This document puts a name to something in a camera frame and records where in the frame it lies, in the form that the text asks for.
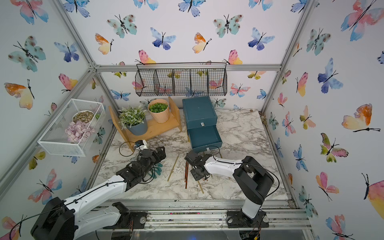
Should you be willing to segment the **teal top drawer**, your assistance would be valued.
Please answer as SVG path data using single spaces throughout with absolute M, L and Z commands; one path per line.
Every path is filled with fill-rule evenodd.
M 217 118 L 205 118 L 198 120 L 187 120 L 187 129 L 196 129 L 202 127 L 215 126 L 217 124 Z

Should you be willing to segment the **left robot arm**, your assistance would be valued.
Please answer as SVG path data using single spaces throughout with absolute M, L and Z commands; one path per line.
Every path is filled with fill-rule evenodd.
M 128 210 L 113 204 L 106 210 L 93 210 L 113 197 L 144 183 L 146 175 L 166 158 L 165 147 L 139 151 L 137 159 L 102 184 L 61 200 L 51 199 L 31 229 L 35 240 L 76 240 L 104 227 L 115 225 Z

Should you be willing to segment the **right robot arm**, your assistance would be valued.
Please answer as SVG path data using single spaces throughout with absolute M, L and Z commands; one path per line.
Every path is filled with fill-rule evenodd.
M 242 160 L 227 160 L 210 154 L 200 156 L 190 151 L 185 160 L 192 167 L 191 174 L 196 181 L 211 175 L 234 179 L 246 196 L 242 212 L 248 219 L 257 216 L 275 182 L 273 175 L 250 156 Z

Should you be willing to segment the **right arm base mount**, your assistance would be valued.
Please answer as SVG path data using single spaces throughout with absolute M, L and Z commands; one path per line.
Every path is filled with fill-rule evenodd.
M 228 228 L 268 228 L 266 212 L 259 210 L 254 218 L 246 216 L 243 211 L 227 211 Z

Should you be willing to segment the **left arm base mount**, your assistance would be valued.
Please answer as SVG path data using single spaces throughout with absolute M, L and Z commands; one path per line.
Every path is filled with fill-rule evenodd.
M 145 228 L 148 213 L 131 211 L 121 202 L 113 203 L 112 206 L 117 208 L 121 214 L 113 229 L 141 230 Z

